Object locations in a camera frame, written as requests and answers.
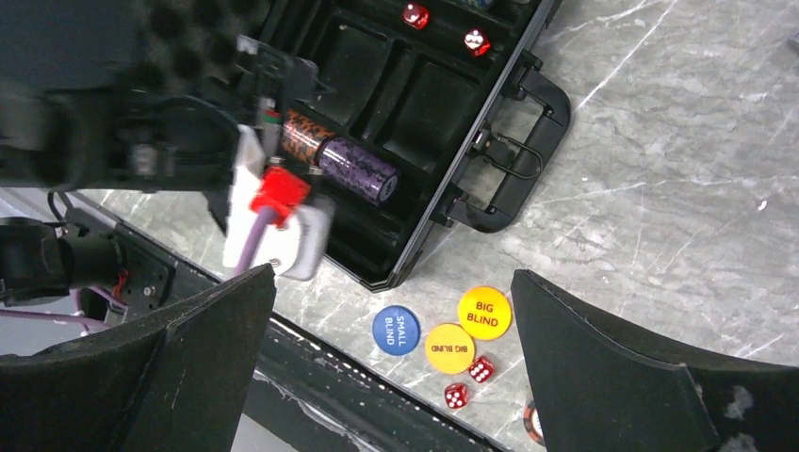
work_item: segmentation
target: case latch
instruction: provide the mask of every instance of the case latch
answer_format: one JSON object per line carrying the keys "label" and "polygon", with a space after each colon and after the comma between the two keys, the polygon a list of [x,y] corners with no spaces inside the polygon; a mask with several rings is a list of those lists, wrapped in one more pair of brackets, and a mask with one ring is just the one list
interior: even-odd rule
{"label": "case latch", "polygon": [[[541,175],[541,171],[544,169],[544,158],[538,151],[505,134],[492,133],[489,128],[480,131],[472,146],[472,153],[473,156],[482,157],[492,167],[523,181],[535,179]],[[537,168],[530,171],[529,174],[514,170],[512,166],[519,153],[530,153],[538,161]]]}

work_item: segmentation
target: poker chip roll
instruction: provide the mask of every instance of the poker chip roll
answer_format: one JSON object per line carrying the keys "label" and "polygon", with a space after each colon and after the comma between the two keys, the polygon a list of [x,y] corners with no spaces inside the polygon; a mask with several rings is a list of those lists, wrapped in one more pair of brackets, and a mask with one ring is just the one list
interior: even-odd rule
{"label": "poker chip roll", "polygon": [[308,165],[316,165],[325,142],[335,134],[307,117],[289,110],[283,125],[283,150]]}
{"label": "poker chip roll", "polygon": [[396,168],[342,137],[324,144],[318,160],[327,176],[374,205],[388,201],[400,181]]}

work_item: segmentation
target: poker chip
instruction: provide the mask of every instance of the poker chip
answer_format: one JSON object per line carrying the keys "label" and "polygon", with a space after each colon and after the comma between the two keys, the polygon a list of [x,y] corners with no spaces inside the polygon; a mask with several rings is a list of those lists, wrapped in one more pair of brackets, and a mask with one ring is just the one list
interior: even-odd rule
{"label": "poker chip", "polygon": [[435,370],[457,375],[474,363],[474,339],[460,326],[445,323],[430,331],[425,341],[425,353]]}
{"label": "poker chip", "polygon": [[535,408],[535,400],[531,400],[527,404],[522,421],[530,438],[546,447],[546,444],[544,444],[544,431],[541,429],[541,418],[538,415],[538,409]]}
{"label": "poker chip", "polygon": [[508,299],[493,287],[469,290],[458,304],[458,319],[475,339],[493,341],[511,327],[514,310]]}
{"label": "poker chip", "polygon": [[402,306],[389,306],[375,315],[372,337],[382,351],[402,356],[419,344],[421,329],[414,313]]}

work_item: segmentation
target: black poker case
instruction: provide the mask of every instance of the black poker case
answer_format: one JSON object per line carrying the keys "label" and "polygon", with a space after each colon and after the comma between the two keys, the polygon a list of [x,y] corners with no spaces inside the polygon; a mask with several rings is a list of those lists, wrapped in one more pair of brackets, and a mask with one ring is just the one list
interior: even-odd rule
{"label": "black poker case", "polygon": [[[401,171],[382,207],[333,182],[322,188],[336,203],[327,256],[364,287],[400,285],[435,246],[432,234],[454,221],[495,233],[516,218],[570,122],[568,97],[530,53],[561,1],[497,0],[481,10],[422,0],[431,15],[423,30],[402,20],[403,0],[272,3],[260,40],[314,61],[333,89],[292,107]],[[464,44],[474,28],[492,43],[479,57]],[[503,98],[544,107],[524,143],[490,131]],[[472,162],[506,173],[484,208],[458,187]]]}

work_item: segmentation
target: red connector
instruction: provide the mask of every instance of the red connector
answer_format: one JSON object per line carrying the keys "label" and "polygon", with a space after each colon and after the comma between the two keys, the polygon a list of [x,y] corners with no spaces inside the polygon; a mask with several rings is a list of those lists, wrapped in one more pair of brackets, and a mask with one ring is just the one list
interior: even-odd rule
{"label": "red connector", "polygon": [[303,179],[282,167],[269,167],[250,209],[257,214],[264,207],[273,208],[278,214],[274,224],[281,226],[310,192],[311,186]]}

